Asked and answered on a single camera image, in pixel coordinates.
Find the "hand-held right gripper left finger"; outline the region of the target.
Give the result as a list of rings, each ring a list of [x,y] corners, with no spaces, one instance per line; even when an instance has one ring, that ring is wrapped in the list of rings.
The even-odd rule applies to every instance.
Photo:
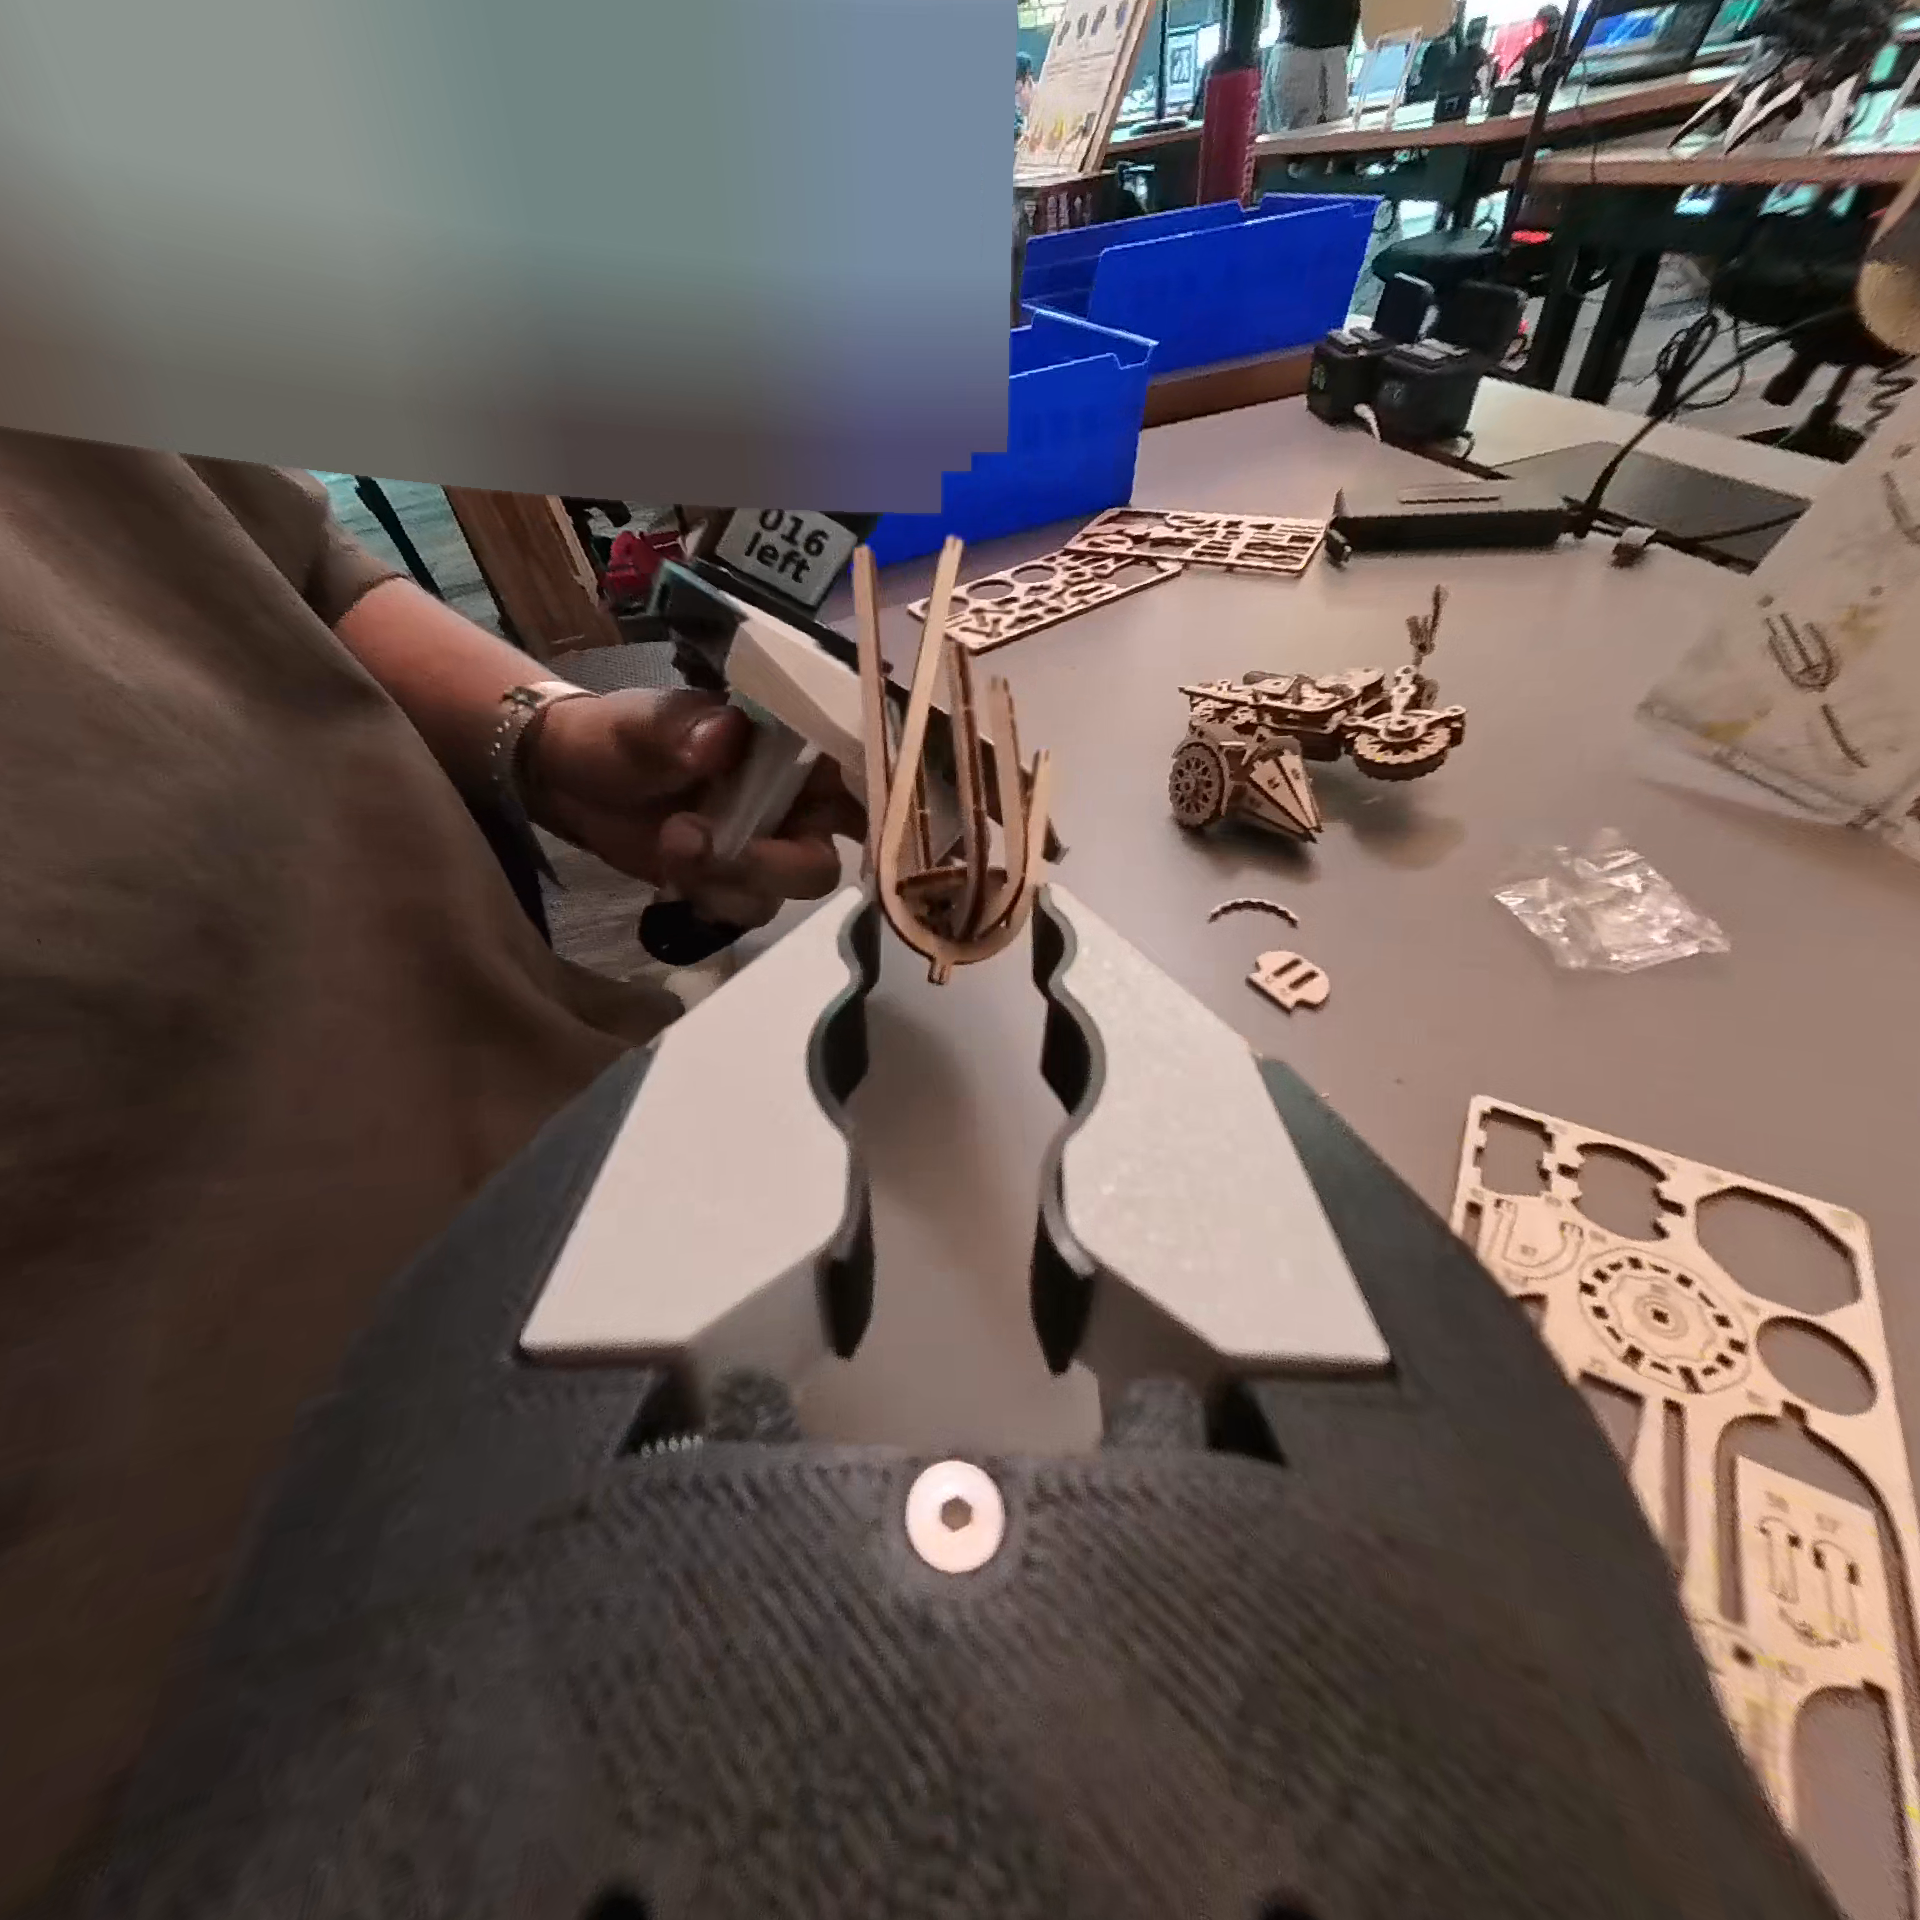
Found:
[[[868,1069],[878,912],[847,888],[665,1029],[520,1332],[545,1364],[802,1385],[874,1319]]]

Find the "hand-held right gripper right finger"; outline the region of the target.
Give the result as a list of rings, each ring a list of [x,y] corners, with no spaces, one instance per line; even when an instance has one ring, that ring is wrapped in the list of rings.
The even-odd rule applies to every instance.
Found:
[[[1249,1041],[1062,883],[1032,920],[1040,1167],[1028,1307],[1054,1377],[1386,1378],[1392,1359]]]

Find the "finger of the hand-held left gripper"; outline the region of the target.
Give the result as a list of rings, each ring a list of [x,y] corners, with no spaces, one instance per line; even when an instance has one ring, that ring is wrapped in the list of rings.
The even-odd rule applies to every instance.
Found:
[[[897,688],[883,655],[866,655],[855,648],[847,664],[802,628],[750,611],[728,648],[728,687],[841,771],[866,765],[871,720],[881,720],[886,765],[895,768]]]

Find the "wooden model frame assembly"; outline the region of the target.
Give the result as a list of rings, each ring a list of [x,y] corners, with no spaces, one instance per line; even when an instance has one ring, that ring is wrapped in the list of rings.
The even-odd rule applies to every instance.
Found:
[[[868,815],[866,874],[895,936],[944,985],[959,970],[1004,953],[1026,928],[1050,864],[1052,754],[1022,753],[1007,680],[978,680],[954,624],[961,538],[938,559],[921,616],[914,675],[891,716],[881,657],[878,562],[852,556],[860,688],[860,776]],[[955,851],[938,851],[928,815],[928,729],[946,696]]]

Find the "person's left forearm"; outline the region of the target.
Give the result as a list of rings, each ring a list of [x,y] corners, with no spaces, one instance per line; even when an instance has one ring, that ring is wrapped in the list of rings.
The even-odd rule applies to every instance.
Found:
[[[530,826],[502,808],[488,772],[496,703],[511,687],[552,682],[521,650],[475,626],[417,584],[386,580],[351,603],[334,624],[346,651],[392,698],[444,776],[470,800]]]

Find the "grey desk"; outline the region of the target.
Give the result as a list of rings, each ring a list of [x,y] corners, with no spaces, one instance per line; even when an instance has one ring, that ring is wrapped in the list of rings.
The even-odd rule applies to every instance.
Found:
[[[1324,512],[1431,468],[1299,401],[1150,428],[1137,506]],[[1447,585],[1434,657],[1468,741],[1440,776],[1322,781],[1299,852],[1195,844],[1168,817],[1178,687],[1251,665],[1392,665]],[[1296,580],[1201,570],[988,664],[1052,754],[1063,883],[1251,1044],[1296,1069],[1447,1215],[1474,1095],[1580,1121],[1862,1216],[1916,1473],[1916,866],[1786,818],[1671,754],[1638,719],[1735,573],[1598,541],[1530,556],[1316,562]],[[1532,849],[1598,833],[1644,852],[1734,949],[1635,976],[1560,970],[1492,898]],[[1302,925],[1214,906],[1268,896]],[[1320,1013],[1244,983],[1260,949],[1331,975]],[[1044,1007],[1026,949],[946,987],[891,941],[850,1111],[874,1169],[875,1309],[852,1363],[801,1387],[807,1434],[938,1456],[1092,1443],[1083,1373],[1050,1378],[1026,1307]]]

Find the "wooden office desk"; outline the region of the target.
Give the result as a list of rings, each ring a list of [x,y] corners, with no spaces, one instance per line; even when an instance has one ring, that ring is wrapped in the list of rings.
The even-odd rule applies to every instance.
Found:
[[[1857,115],[1844,138],[1815,147],[1810,130],[1754,135],[1726,151],[1675,130],[1730,77],[1708,67],[1680,77],[1560,91],[1544,122],[1536,178],[1566,188],[1655,185],[1904,185],[1916,177],[1919,113],[1895,93]],[[1386,197],[1360,184],[1369,167],[1417,202],[1444,202],[1506,185],[1530,141],[1532,115],[1468,116],[1435,127],[1415,113],[1392,127],[1315,128],[1256,144],[1256,193]]]

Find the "person's left hand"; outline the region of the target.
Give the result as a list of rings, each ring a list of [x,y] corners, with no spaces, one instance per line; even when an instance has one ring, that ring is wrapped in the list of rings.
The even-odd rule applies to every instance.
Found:
[[[760,731],[699,691],[619,691],[552,704],[516,753],[530,820],[644,881],[704,922],[756,928],[780,907],[831,896],[838,844],[860,844],[866,815],[839,768],[807,771],[780,826],[722,852],[719,833]]]

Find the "wooden cabinet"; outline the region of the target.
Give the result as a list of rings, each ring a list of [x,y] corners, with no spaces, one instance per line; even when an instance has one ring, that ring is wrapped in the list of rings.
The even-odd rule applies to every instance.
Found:
[[[599,573],[560,497],[446,488],[448,509],[496,603],[502,631],[555,664],[622,642]]]

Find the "beige wrist watch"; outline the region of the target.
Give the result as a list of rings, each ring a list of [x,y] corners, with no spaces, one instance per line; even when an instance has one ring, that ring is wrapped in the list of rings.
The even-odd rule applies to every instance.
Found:
[[[592,688],[546,680],[511,687],[496,703],[492,735],[488,738],[488,778],[502,808],[530,815],[538,791],[538,741],[553,712],[570,704],[591,704],[602,696]]]

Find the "wooden part sheet round holes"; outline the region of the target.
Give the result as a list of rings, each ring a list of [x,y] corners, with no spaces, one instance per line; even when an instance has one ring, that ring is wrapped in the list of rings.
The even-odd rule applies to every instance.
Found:
[[[976,657],[1048,633],[1184,573],[1176,561],[1095,556],[1058,549],[1050,556],[955,580],[944,633]]]

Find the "blue plastic bin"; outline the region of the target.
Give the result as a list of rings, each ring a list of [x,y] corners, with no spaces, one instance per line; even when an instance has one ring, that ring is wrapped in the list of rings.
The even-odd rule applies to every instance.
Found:
[[[1022,304],[1153,340],[1161,376],[1313,348],[1354,311],[1378,210],[1268,194],[1040,233]]]
[[[948,538],[986,545],[1126,506],[1158,343],[1122,328],[1028,306],[1011,333],[1007,445],[946,471],[938,512],[888,512],[871,532],[883,570],[932,559]]]

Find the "wooden motorcycle model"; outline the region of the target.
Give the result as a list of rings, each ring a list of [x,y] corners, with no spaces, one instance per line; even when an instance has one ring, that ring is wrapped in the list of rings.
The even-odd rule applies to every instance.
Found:
[[[1444,704],[1427,665],[1450,603],[1431,592],[1409,618],[1409,659],[1331,675],[1251,671],[1184,683],[1187,731],[1168,765],[1168,808],[1190,833],[1226,824],[1313,844],[1324,809],[1313,771],[1347,761],[1360,778],[1404,785],[1439,772],[1458,749],[1468,713]]]

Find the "narrow wooden part sheet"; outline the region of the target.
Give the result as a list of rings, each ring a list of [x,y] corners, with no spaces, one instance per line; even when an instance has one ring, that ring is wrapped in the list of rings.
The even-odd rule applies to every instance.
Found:
[[[1063,554],[1296,578],[1327,538],[1327,519],[1113,507],[1065,541]]]

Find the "wooden part sheet gear pattern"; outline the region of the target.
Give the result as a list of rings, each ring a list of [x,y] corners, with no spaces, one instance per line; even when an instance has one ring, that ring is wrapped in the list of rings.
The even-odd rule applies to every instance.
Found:
[[[1803,1711],[1872,1699],[1914,1889],[1916,1500],[1865,1223],[1492,1095],[1464,1124],[1451,1227],[1572,1385],[1639,1405],[1623,1469],[1771,1807],[1798,1832]],[[1801,1313],[1743,1284],[1700,1240],[1738,1195],[1831,1241],[1852,1298]]]

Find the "crumpled clear plastic wrap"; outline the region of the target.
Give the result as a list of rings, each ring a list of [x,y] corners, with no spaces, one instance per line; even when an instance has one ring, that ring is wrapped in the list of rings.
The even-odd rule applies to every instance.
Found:
[[[1633,976],[1734,949],[1721,925],[1617,833],[1528,851],[1492,898],[1564,971]]]

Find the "black battery charger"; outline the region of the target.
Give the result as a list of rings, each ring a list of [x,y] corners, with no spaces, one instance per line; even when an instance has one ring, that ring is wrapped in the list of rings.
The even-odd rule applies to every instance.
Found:
[[[1462,441],[1486,376],[1486,357],[1451,343],[1392,343],[1376,360],[1372,410],[1382,441]]]
[[[1354,426],[1376,408],[1392,340],[1372,328],[1336,328],[1313,351],[1305,403],[1327,426]]]

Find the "long black flat box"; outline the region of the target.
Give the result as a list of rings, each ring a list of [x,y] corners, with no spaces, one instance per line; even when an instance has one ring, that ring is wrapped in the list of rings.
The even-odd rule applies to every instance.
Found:
[[[1526,554],[1560,545],[1571,519],[1560,491],[1506,476],[1344,488],[1329,516],[1327,552],[1332,565],[1366,556]]]

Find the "printed poster board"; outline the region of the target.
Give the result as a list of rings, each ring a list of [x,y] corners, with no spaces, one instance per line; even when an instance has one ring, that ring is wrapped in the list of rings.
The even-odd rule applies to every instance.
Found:
[[[1015,141],[1017,185],[1057,185],[1097,171],[1153,15],[1150,3],[1058,8]]]

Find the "printed instruction paper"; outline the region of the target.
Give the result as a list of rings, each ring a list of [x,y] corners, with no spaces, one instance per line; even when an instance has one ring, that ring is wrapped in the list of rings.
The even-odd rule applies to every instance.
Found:
[[[1919,859],[1919,391],[1639,704],[1665,746]]]

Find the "black laptop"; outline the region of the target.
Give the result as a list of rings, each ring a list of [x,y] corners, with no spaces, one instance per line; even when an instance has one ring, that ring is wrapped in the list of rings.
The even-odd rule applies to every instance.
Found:
[[[1754,570],[1809,512],[1809,501],[1705,471],[1644,449],[1582,441],[1502,463],[1526,490],[1560,495],[1576,535],[1620,539],[1638,531],[1675,554]]]

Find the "red post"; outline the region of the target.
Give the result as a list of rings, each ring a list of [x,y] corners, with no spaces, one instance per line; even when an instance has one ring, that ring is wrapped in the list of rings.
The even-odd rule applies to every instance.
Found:
[[[1265,90],[1265,58],[1256,49],[1222,50],[1203,91],[1203,147],[1195,171],[1195,205],[1244,204],[1256,173],[1258,120]]]

